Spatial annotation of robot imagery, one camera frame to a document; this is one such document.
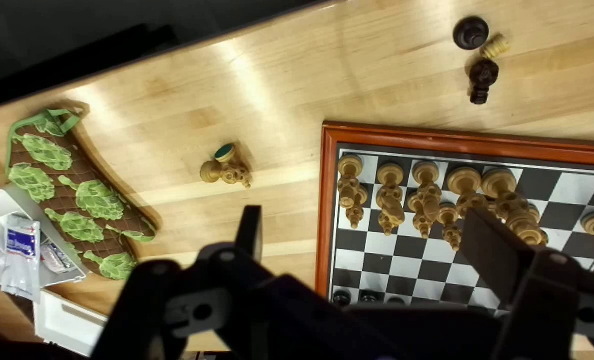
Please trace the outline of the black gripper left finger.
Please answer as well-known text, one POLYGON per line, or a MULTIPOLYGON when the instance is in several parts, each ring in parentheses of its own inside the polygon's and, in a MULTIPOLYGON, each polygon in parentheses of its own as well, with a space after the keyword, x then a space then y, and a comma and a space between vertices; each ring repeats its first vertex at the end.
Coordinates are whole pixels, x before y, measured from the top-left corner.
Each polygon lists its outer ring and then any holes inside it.
POLYGON ((238 259, 262 258, 262 207, 246 206, 235 238, 235 251, 238 259))

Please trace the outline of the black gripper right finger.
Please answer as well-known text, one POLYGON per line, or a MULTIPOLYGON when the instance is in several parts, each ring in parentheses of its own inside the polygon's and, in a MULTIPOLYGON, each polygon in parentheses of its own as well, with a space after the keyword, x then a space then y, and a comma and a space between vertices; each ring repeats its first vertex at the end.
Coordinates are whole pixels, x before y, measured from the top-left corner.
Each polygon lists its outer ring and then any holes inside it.
POLYGON ((481 206, 466 211, 462 254, 502 308, 524 314, 537 310, 542 254, 481 206))

